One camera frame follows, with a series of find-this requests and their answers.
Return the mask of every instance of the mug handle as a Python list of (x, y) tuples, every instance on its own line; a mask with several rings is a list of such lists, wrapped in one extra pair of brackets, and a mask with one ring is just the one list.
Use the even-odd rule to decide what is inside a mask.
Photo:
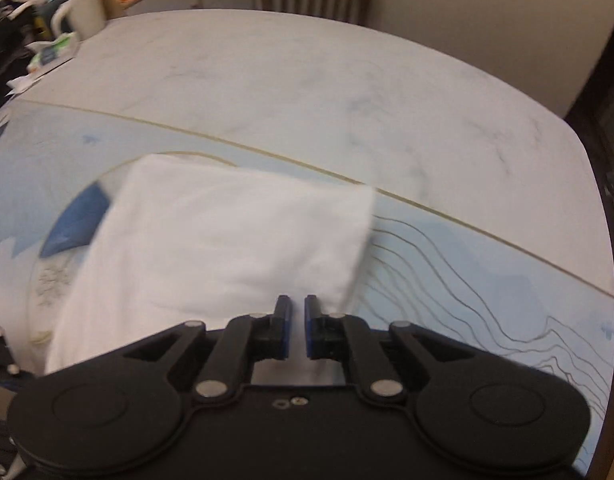
[(73, 0), (68, 0), (63, 5), (58, 7), (58, 10), (52, 16), (51, 27), (52, 27), (52, 33), (55, 38), (58, 38), (63, 33), (62, 31), (63, 20), (67, 17), (67, 14), (72, 8), (72, 3), (73, 3)]

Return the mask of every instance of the white towel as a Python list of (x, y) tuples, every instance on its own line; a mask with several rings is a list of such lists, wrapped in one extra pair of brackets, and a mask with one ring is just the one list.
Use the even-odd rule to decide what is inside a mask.
[(143, 157), (66, 298), (46, 372), (186, 320), (213, 330), (235, 316), (271, 313), (287, 294), (294, 369), (259, 382), (322, 382), (322, 370), (301, 359), (303, 299), (316, 294), (325, 311), (342, 308), (369, 238), (373, 199), (367, 186)]

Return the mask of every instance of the white mug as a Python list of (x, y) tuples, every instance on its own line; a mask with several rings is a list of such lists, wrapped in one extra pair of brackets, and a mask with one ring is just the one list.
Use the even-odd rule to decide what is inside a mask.
[(62, 33), (63, 20), (67, 19), (70, 27), (79, 39), (87, 40), (105, 28), (105, 11), (100, 0), (68, 0), (58, 7), (52, 17), (52, 32), (55, 37)]

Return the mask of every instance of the countertop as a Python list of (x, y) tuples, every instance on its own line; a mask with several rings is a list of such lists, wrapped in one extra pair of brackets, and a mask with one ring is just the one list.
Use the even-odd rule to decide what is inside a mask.
[(182, 10), (112, 21), (21, 96), (264, 150), (468, 224), (614, 295), (574, 131), (470, 65), (306, 16)]

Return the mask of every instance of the marble table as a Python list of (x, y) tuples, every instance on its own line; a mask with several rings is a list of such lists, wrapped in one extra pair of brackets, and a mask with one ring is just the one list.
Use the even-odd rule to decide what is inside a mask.
[(236, 10), (114, 20), (14, 101), (0, 139), (0, 323), (21, 359), (50, 336), (86, 254), (41, 258), (53, 225), (92, 190), (113, 201), (154, 152), (375, 186), (349, 310), (569, 380), (592, 408), (586, 471), (612, 380), (614, 275), (564, 121), (463, 62), (353, 25)]

